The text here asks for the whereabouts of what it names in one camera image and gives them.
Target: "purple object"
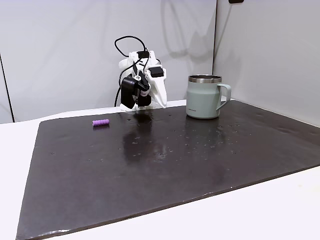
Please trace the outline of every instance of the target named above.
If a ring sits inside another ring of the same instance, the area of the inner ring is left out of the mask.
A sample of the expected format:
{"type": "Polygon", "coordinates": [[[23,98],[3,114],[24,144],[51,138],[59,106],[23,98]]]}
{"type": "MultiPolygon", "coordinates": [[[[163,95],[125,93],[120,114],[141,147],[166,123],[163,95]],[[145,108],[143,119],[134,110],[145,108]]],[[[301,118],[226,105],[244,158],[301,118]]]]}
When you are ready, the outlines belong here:
{"type": "Polygon", "coordinates": [[[109,122],[110,122],[109,119],[96,120],[96,121],[92,121],[92,126],[98,127],[102,125],[108,125],[109,122]]]}

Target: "stainless steel rim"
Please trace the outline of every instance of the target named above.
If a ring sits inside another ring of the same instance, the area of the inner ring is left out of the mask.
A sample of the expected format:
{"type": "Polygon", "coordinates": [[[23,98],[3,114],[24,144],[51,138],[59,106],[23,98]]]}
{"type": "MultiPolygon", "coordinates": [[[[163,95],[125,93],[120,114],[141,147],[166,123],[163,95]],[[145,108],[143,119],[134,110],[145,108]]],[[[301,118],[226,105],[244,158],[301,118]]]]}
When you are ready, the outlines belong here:
{"type": "Polygon", "coordinates": [[[189,76],[189,82],[199,84],[218,84],[222,82],[221,76],[199,74],[189,76]]]}

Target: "white table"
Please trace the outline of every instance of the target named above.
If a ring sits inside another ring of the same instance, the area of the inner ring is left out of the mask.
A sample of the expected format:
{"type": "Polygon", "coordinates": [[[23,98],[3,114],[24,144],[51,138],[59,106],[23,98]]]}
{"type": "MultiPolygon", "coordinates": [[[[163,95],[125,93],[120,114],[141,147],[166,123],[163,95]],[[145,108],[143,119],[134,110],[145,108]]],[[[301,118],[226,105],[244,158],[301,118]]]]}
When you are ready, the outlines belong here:
{"type": "MultiPolygon", "coordinates": [[[[171,101],[169,107],[186,105],[171,101]]],[[[39,123],[120,112],[119,107],[64,112],[0,124],[0,239],[16,237],[39,123]]],[[[320,167],[57,240],[101,239],[320,239],[320,167]]]]}

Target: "black mat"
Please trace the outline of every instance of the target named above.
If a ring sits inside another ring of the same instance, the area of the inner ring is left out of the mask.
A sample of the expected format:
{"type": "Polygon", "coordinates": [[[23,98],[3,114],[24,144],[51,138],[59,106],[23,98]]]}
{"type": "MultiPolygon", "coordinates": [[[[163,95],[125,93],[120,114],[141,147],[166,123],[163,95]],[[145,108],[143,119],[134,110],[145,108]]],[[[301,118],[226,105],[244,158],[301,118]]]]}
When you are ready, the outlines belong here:
{"type": "Polygon", "coordinates": [[[184,106],[48,120],[17,239],[106,225],[319,165],[320,128],[237,101],[212,120],[187,117],[184,106]],[[109,127],[92,127],[104,118],[109,127]]]}

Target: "mug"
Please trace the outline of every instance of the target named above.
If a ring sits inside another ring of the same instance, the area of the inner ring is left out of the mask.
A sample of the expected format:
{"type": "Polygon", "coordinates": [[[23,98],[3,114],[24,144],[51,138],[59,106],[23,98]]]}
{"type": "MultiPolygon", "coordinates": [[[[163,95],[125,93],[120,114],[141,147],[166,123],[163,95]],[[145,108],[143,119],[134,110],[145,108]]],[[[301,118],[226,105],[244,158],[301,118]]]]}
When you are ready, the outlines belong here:
{"type": "Polygon", "coordinates": [[[186,114],[196,119],[214,119],[231,99],[231,87],[222,84],[221,76],[191,75],[186,91],[186,114]],[[226,88],[226,101],[221,104],[221,87],[226,88]]]}

